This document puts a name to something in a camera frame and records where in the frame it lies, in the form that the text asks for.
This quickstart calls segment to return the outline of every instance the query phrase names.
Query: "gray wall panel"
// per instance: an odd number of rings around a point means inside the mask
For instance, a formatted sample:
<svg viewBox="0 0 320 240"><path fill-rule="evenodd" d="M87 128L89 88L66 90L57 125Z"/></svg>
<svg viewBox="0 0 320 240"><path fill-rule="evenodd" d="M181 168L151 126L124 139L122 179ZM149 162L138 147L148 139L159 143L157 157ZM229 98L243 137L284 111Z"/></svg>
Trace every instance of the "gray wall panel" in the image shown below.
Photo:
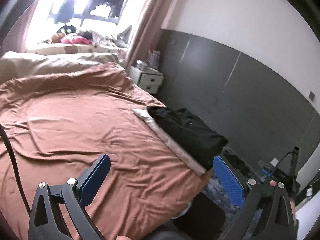
<svg viewBox="0 0 320 240"><path fill-rule="evenodd" d="M165 77L158 98L198 115L254 169L258 160L280 159L294 145L301 147L298 169L313 153L320 116L273 70L228 46L176 31L164 30L158 49ZM287 170L289 160L281 167Z"/></svg>

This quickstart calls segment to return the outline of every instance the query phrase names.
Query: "bedspread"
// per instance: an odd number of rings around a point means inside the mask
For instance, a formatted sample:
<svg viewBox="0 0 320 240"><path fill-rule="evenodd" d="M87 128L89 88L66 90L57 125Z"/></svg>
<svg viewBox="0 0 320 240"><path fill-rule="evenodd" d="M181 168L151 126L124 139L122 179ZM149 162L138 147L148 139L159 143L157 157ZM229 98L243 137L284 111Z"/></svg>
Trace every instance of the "bedspread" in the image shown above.
<svg viewBox="0 0 320 240"><path fill-rule="evenodd" d="M138 240L184 209L208 182L167 148L132 109L161 106L115 63L37 75L0 86L0 123L12 143L31 206L38 184L77 178L100 153L111 170L86 211L108 239ZM0 143L0 209L22 240L28 215ZM62 213L79 239L67 211Z"/></svg>

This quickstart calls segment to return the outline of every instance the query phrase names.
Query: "blue pad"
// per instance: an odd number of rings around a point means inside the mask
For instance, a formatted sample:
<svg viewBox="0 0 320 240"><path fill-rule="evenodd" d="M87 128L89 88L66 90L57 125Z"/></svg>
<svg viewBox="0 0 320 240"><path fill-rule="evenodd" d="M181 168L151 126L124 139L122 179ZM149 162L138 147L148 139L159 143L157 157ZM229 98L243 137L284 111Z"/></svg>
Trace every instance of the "blue pad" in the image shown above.
<svg viewBox="0 0 320 240"><path fill-rule="evenodd" d="M244 188L219 155L213 159L213 169L232 204L241 208L244 204Z"/></svg>
<svg viewBox="0 0 320 240"><path fill-rule="evenodd" d="M101 154L94 164L79 176L77 187L79 190L79 202L82 206L88 206L92 203L110 168L111 161L109 156Z"/></svg>

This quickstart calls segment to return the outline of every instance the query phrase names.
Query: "window frame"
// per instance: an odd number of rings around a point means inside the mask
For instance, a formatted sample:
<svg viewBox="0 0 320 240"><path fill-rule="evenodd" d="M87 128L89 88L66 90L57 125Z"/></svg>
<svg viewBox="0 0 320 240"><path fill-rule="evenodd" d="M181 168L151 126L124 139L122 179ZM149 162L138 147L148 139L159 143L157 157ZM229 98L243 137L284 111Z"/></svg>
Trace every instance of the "window frame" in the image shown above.
<svg viewBox="0 0 320 240"><path fill-rule="evenodd" d="M123 13L123 11L124 11L124 8L126 7L128 1L129 1L129 0L125 0L125 1L124 1L123 5L122 5L122 8L121 8L121 11L120 11L120 15L119 15L119 17L117 17L117 18L111 17L112 12L113 12L113 10L115 9L114 6L111 7L111 10L110 10L108 19L106 19L106 18L103 17L103 16L97 16L97 15L92 15L92 14L90 14L90 11L88 10L88 6L86 6L86 8L85 8L84 11L82 12L82 14L73 13L73 17L72 17L72 18L76 18L76 19L80 19L80 20L81 20L80 27L82 27L84 20L98 20L98 21L115 23L116 25L118 25L119 22L120 22L122 13ZM53 18L53 20L55 21L56 18L58 17L58 14L57 14L57 13L56 13L56 14L55 14L55 13L52 13L53 4L54 4L54 3L52 3L52 5L51 5L50 13L49 13L49 15L48 15L48 19L49 19L49 18Z"/></svg>

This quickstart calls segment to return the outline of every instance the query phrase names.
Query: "pink curtain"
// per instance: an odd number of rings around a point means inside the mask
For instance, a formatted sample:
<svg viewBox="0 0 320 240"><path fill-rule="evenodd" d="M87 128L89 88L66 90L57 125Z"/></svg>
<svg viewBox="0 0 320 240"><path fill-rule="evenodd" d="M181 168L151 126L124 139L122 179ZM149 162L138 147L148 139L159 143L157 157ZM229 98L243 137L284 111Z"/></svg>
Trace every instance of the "pink curtain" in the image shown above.
<svg viewBox="0 0 320 240"><path fill-rule="evenodd" d="M26 52L28 29L39 0L35 0L13 25L0 47L0 56L8 51Z"/></svg>
<svg viewBox="0 0 320 240"><path fill-rule="evenodd" d="M172 0L147 0L138 23L132 34L126 55L127 67L137 60L145 60L148 50L156 45L160 38L160 29Z"/></svg>

